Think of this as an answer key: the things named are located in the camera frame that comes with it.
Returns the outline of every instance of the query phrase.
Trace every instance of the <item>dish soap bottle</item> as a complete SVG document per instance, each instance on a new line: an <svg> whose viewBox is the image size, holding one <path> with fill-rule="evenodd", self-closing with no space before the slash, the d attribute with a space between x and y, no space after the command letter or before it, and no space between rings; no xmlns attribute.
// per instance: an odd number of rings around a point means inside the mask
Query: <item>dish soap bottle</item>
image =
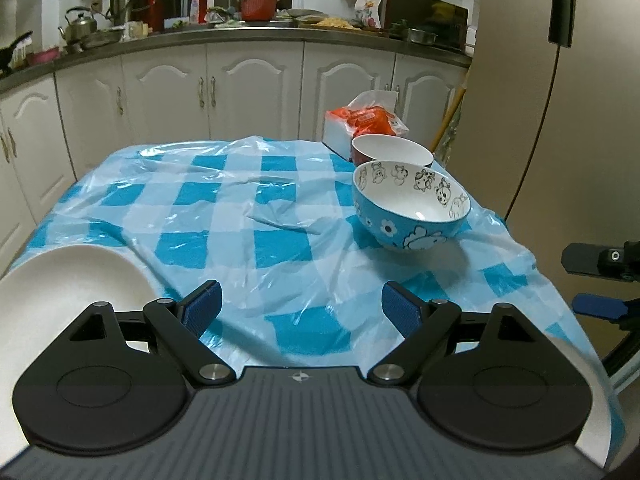
<svg viewBox="0 0 640 480"><path fill-rule="evenodd" d="M205 22L205 14L207 13L207 0L191 0L189 11L189 23L195 25Z"/></svg>

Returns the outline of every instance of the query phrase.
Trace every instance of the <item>metal teapot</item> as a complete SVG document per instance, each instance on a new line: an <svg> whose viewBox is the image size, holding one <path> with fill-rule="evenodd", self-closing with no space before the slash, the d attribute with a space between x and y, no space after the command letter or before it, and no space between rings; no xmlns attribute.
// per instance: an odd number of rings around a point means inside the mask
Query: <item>metal teapot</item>
<svg viewBox="0 0 640 480"><path fill-rule="evenodd" d="M70 22L66 15L72 10L82 12L78 12L78 17ZM58 30L60 31L62 39L66 41L66 44L72 44L80 41L81 38L84 38L98 30L98 22L96 22L94 17L91 15L85 16L85 12L91 13L92 11L88 7L71 7L65 12L65 19L68 25L66 26L66 30L62 30L62 27L58 27Z"/></svg>

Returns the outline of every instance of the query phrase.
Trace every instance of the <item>cartoon-printed bowl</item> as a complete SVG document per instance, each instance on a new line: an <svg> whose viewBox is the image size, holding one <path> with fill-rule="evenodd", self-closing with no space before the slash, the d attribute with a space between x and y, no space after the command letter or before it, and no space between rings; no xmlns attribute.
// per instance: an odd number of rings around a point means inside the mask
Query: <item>cartoon-printed bowl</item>
<svg viewBox="0 0 640 480"><path fill-rule="evenodd" d="M424 250L455 236L471 210L452 178L401 162L371 161L353 172L360 222L385 247Z"/></svg>

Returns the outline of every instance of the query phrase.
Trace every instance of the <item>microwave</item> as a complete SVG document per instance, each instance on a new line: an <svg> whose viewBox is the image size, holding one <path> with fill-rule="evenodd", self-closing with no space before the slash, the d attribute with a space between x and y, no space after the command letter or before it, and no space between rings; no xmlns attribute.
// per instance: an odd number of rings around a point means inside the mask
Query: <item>microwave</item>
<svg viewBox="0 0 640 480"><path fill-rule="evenodd" d="M405 20L409 28L436 34L435 46L464 52L468 10L442 0L380 0L381 28Z"/></svg>

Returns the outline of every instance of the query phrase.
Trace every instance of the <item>red thermos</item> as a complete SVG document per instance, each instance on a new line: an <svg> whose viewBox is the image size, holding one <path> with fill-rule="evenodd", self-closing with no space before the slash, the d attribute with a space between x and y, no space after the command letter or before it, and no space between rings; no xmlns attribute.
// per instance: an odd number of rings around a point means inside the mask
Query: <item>red thermos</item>
<svg viewBox="0 0 640 480"><path fill-rule="evenodd" d="M144 5L148 6L143 11L144 21L154 32L162 32L164 30L164 5L162 0L143 0Z"/></svg>

